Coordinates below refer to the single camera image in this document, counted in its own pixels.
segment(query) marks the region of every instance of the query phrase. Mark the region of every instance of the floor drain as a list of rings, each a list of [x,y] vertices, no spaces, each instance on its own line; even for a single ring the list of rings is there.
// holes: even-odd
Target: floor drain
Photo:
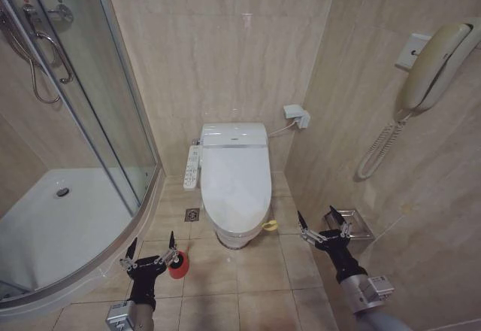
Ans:
[[[184,222],[195,222],[198,221],[198,214],[200,213],[200,208],[187,208],[186,217]]]
[[[57,197],[65,197],[68,195],[68,193],[70,192],[70,190],[66,187],[66,188],[61,188],[60,190],[57,190],[57,193],[55,193],[57,195]]]

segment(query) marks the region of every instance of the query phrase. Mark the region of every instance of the toilet lid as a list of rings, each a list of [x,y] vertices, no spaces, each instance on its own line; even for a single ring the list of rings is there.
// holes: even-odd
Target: toilet lid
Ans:
[[[271,202],[268,148],[203,147],[201,193],[218,227],[236,233],[256,228]]]

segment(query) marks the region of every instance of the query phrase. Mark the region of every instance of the shower door handle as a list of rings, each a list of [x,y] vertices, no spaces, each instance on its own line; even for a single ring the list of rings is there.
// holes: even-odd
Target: shower door handle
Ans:
[[[72,70],[72,67],[70,66],[70,63],[68,62],[67,58],[65,57],[65,54],[63,53],[62,48],[55,42],[55,40],[52,39],[50,35],[44,32],[35,32],[35,36],[40,39],[48,40],[52,45],[53,49],[55,49],[56,53],[59,55],[59,58],[62,61],[62,64],[65,67],[65,70],[67,71],[67,77],[61,77],[59,79],[60,83],[67,84],[73,81],[74,71]]]

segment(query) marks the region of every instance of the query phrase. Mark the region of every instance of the red cup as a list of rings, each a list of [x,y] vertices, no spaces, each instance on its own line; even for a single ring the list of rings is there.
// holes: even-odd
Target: red cup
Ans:
[[[168,273],[170,273],[171,277],[175,280],[182,278],[186,275],[187,271],[189,271],[189,258],[187,257],[187,254],[179,251],[177,258],[178,262],[173,262],[168,267]]]

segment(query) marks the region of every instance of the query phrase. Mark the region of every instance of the toilet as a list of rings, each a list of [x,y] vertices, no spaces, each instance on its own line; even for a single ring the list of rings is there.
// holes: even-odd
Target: toilet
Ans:
[[[271,203],[268,135],[262,123],[204,124],[201,194],[217,238],[244,247],[262,230]]]

